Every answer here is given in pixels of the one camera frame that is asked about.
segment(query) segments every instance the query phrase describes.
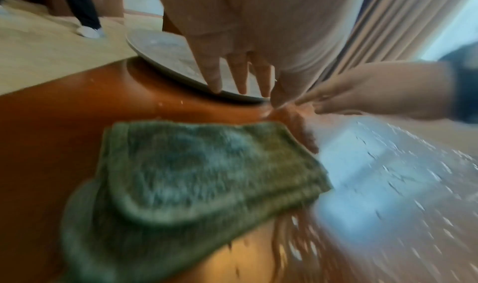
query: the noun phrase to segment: wet table surface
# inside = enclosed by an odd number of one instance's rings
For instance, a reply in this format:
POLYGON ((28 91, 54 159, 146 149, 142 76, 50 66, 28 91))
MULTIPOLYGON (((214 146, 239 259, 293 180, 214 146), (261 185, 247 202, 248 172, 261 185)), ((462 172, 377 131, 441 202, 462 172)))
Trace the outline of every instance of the wet table surface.
POLYGON ((65 270, 66 200, 94 175, 103 129, 137 119, 282 121, 318 145, 335 188, 169 283, 478 282, 478 165, 377 119, 269 114, 189 90, 138 58, 3 95, 0 110, 2 282, 51 282, 65 270))

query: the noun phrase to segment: shoe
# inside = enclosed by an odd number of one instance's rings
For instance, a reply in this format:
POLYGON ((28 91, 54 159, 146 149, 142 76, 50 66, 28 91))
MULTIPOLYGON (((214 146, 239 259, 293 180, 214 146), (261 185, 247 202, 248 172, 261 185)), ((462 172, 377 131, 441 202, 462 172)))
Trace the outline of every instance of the shoe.
POLYGON ((2 5, 0 5, 0 15, 2 14, 8 14, 8 11, 2 5))
POLYGON ((76 32, 86 38, 98 39, 101 37, 105 37, 105 32, 103 31, 103 28, 93 29, 90 27, 81 26, 76 30, 76 32))

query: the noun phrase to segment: plate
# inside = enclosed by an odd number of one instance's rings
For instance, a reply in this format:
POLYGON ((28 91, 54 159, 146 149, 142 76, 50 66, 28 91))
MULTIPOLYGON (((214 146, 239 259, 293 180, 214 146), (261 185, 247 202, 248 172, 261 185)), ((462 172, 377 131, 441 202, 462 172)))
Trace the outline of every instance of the plate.
MULTIPOLYGON (((126 40, 129 46, 144 60, 172 80, 195 89, 212 93, 199 71, 193 53, 183 36, 152 30, 134 30, 126 40)), ((225 59, 220 60, 223 90, 221 97, 241 102, 264 102, 253 74, 247 78, 247 94, 239 94, 225 59)))

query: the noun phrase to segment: floor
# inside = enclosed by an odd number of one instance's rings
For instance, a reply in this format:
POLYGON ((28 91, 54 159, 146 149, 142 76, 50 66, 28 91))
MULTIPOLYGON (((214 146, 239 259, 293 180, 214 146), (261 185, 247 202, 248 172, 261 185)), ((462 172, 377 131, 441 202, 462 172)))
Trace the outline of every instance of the floor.
POLYGON ((20 0, 4 6, 10 15, 0 15, 0 95, 135 56, 127 32, 162 28, 159 17, 125 14, 102 18, 107 37, 92 40, 74 33, 75 18, 50 16, 44 6, 20 0))

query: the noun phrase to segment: round tray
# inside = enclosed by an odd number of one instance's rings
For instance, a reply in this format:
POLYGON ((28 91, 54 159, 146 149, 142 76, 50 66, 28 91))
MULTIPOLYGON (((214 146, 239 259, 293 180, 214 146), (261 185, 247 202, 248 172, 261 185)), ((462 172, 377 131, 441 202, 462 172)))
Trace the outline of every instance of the round tray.
MULTIPOLYGON (((127 35, 126 40, 141 58, 156 67, 161 73, 175 81, 211 93, 183 36, 160 31, 134 30, 127 35)), ((269 100, 261 96, 254 75, 249 73, 247 94, 242 95, 236 88, 228 63, 222 58, 220 70, 223 90, 218 94, 219 96, 242 102, 269 100)))

